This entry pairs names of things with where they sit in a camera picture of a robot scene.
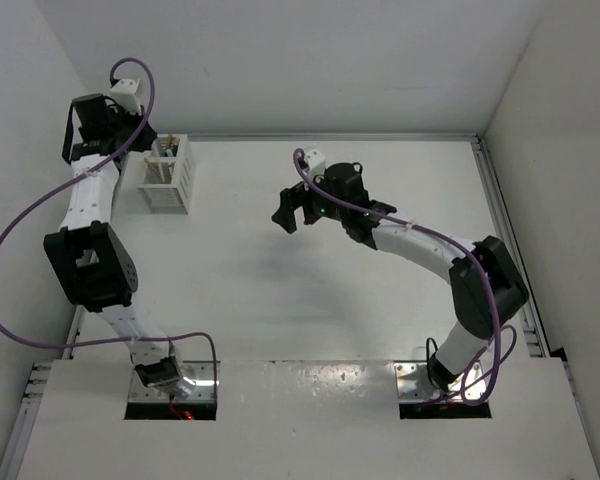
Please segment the thin wooden stick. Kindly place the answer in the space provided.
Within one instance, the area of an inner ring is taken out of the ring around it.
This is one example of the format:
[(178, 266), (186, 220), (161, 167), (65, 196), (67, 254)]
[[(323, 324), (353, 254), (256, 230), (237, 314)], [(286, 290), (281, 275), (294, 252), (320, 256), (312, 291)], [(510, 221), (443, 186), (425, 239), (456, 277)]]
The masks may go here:
[(151, 162), (148, 158), (144, 158), (144, 161), (147, 170), (151, 172), (151, 174), (155, 177), (156, 181), (158, 183), (163, 183), (165, 177), (163, 176), (160, 164), (157, 162)]

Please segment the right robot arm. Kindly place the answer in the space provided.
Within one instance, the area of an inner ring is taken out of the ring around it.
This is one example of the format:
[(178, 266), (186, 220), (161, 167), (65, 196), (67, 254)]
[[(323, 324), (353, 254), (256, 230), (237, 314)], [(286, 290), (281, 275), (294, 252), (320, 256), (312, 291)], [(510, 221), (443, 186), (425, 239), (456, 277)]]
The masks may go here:
[(499, 238), (463, 242), (397, 218), (394, 206), (370, 197), (358, 162), (328, 165), (319, 152), (303, 149), (295, 150), (292, 161), (300, 180), (281, 191), (275, 224), (294, 233), (297, 211), (307, 225), (336, 221), (354, 242), (410, 261), (450, 286), (456, 323), (421, 369), (427, 396), (448, 392), (488, 346), (501, 353), (501, 332), (529, 291)]

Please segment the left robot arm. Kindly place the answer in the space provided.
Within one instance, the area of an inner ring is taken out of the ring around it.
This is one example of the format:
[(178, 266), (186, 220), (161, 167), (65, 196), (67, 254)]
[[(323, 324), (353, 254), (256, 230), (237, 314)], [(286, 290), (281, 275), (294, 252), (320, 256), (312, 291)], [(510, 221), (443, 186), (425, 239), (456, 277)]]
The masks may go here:
[(127, 346), (142, 384), (166, 395), (181, 381), (182, 363), (166, 335), (141, 311), (136, 266), (111, 225), (121, 163), (157, 135), (141, 122), (134, 94), (90, 94), (71, 102), (63, 159), (76, 184), (59, 230), (43, 247), (68, 300), (106, 321)]

